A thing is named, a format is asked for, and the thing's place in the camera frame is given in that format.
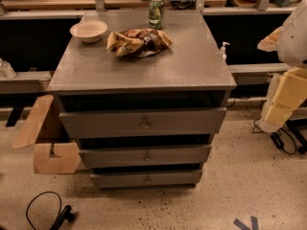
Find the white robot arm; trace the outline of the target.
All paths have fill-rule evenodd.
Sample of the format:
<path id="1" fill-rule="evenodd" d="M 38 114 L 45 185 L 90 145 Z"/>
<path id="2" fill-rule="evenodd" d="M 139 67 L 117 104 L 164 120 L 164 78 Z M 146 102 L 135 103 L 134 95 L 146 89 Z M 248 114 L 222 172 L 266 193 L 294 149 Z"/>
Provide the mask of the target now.
<path id="1" fill-rule="evenodd" d="M 260 128 L 276 132 L 307 100 L 307 0 L 302 0 L 257 48 L 276 51 L 278 59 L 290 66 L 284 74 L 273 75 L 261 112 Z"/>

